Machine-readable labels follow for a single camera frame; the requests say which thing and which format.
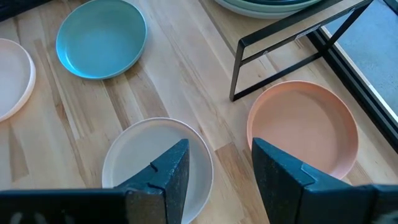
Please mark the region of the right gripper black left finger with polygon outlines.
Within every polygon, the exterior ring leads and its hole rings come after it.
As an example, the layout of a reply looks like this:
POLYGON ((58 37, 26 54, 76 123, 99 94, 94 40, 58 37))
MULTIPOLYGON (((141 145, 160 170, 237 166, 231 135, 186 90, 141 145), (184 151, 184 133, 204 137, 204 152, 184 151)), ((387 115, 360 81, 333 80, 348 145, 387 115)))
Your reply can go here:
POLYGON ((136 175, 119 184, 128 224, 182 224, 190 172, 190 145, 181 139, 136 175))

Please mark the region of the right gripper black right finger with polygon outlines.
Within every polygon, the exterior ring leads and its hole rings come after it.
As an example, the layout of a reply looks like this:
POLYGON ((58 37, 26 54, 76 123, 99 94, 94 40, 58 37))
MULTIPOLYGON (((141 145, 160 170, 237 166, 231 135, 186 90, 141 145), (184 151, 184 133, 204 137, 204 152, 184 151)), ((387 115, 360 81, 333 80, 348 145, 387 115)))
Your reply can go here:
POLYGON ((284 152, 252 139, 257 186, 271 224, 339 224, 354 188, 284 152))

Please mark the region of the beige grey round plate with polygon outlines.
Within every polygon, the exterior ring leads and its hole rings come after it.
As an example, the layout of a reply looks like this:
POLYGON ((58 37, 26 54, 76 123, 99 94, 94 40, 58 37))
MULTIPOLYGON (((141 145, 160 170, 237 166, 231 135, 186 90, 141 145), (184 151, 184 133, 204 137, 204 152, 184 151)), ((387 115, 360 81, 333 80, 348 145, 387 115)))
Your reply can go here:
POLYGON ((105 157, 102 187, 121 184, 181 139, 188 139, 190 146, 189 181, 182 215, 182 224, 190 224, 209 199, 213 185, 213 161, 201 136, 179 120, 150 118, 124 130, 105 157))

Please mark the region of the terracotta orange round plate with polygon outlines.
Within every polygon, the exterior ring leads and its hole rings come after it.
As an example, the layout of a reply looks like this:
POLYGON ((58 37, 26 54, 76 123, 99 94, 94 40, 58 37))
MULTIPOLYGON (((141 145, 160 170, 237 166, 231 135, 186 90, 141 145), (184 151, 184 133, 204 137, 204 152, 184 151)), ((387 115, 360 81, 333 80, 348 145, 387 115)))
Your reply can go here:
POLYGON ((246 135, 248 144, 261 138, 337 179, 358 155, 358 129, 346 104, 325 87, 300 80, 276 84, 257 97, 246 135))

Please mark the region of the teal green round plate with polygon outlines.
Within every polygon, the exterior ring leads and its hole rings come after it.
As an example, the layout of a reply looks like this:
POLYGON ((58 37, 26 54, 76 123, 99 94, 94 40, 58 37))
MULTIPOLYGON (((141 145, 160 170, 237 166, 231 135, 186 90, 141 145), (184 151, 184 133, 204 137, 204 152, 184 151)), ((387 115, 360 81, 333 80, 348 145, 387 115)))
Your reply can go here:
POLYGON ((92 80, 112 78, 131 68, 148 36, 142 12, 124 0, 91 0, 60 26, 55 49, 72 74, 92 80))

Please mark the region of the off-white round plate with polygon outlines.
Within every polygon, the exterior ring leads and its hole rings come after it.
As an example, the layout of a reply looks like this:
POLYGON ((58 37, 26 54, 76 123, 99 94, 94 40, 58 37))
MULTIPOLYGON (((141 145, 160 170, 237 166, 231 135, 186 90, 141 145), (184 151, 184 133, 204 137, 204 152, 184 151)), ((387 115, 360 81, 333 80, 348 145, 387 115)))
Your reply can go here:
POLYGON ((289 12, 258 12, 258 11, 251 11, 248 9, 243 9, 237 6, 234 6, 225 0, 214 0, 217 2, 220 6, 235 12, 237 14, 243 15, 243 16, 248 16, 248 17, 253 17, 256 19, 281 19, 285 18, 287 16, 290 16, 292 14, 295 14, 296 12, 301 11, 302 9, 296 10, 296 11, 289 11, 289 12))

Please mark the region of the light mint green round plate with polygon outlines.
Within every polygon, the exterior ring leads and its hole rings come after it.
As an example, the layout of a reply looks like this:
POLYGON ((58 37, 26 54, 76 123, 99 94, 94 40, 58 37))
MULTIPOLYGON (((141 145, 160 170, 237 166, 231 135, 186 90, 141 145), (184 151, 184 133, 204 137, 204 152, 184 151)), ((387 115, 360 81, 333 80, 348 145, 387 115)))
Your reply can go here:
POLYGON ((297 2, 297 3, 283 3, 283 4, 265 4, 265 3, 255 3, 250 2, 248 0, 225 0, 226 2, 243 8, 248 9, 251 11, 258 11, 258 12, 289 12, 289 11, 296 11, 299 9, 303 9, 309 7, 315 3, 320 2, 321 0, 304 0, 304 2, 297 2))

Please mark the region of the pale pink round plate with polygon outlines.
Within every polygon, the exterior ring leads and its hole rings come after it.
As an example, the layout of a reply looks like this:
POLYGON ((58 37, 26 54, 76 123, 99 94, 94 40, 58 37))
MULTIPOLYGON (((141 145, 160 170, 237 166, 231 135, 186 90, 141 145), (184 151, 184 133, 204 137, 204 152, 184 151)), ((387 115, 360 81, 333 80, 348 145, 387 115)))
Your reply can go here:
POLYGON ((18 43, 0 39, 0 122, 17 113, 32 94, 36 67, 18 43))

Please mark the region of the black aluminium table frame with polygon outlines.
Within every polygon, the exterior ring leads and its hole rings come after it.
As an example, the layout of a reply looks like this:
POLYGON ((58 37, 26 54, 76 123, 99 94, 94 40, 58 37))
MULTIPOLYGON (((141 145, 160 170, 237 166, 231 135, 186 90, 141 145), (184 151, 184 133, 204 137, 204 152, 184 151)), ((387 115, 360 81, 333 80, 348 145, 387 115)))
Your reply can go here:
POLYGON ((330 36, 327 30, 319 27, 307 34, 309 41, 321 52, 329 67, 336 73, 345 88, 351 93, 379 132, 398 154, 398 117, 389 111, 385 101, 376 90, 372 89, 346 52, 337 43, 339 37, 368 8, 373 0, 364 0, 358 6, 348 9, 350 16, 330 36))

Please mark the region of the wooden shelf with black frame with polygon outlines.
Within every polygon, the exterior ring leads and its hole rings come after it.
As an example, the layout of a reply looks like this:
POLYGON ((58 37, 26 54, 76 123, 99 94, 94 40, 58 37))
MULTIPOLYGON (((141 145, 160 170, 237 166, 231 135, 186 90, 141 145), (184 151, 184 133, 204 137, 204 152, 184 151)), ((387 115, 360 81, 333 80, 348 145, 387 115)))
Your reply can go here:
POLYGON ((233 13, 215 0, 199 0, 212 23, 234 54, 229 100, 236 101, 284 76, 325 56, 335 42, 364 12, 373 0, 321 0, 295 14, 276 21, 255 19, 233 13), (320 34, 322 26, 349 14, 349 18, 331 36, 326 37, 313 55, 236 92, 241 67, 289 42, 308 34, 320 34))

